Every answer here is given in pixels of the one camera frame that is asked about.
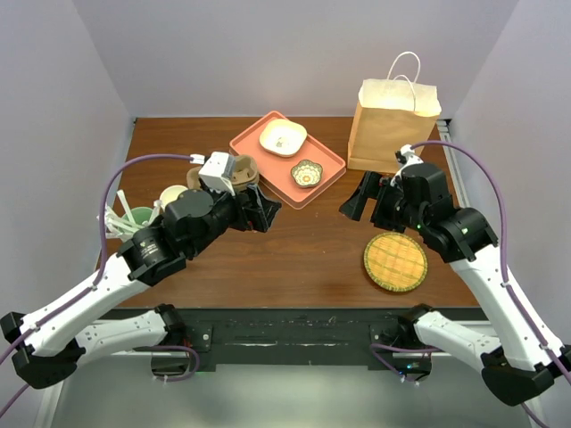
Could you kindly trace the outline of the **brown paper cup stack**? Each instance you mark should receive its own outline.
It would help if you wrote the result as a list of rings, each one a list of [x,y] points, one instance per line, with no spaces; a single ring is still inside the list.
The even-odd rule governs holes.
[[[185,185],[170,185],[166,187],[159,197],[161,202],[161,210],[165,211],[166,206],[174,202],[184,191],[187,190]]]

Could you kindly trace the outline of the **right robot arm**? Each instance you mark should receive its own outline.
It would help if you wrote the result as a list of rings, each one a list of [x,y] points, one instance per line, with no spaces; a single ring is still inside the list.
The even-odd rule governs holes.
[[[430,163],[403,169],[396,180],[364,174],[340,212],[358,221],[368,200],[371,223],[384,230],[414,229],[424,244],[463,280],[491,322],[486,336],[425,304],[401,317],[400,345],[437,348],[474,368],[488,390],[514,407],[547,391],[570,367],[570,348],[551,334],[514,279],[501,273],[498,238],[482,213],[454,205],[445,173]]]

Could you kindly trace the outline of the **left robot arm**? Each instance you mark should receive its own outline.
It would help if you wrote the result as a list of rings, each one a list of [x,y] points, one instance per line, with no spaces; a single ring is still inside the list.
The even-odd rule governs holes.
[[[178,348],[186,326],[171,305],[161,304],[132,318],[98,320],[124,300],[185,269],[228,229],[267,232],[281,207],[257,185],[237,194],[184,191],[61,298],[27,315],[11,312],[2,317],[14,371],[30,387],[44,389],[117,351]]]

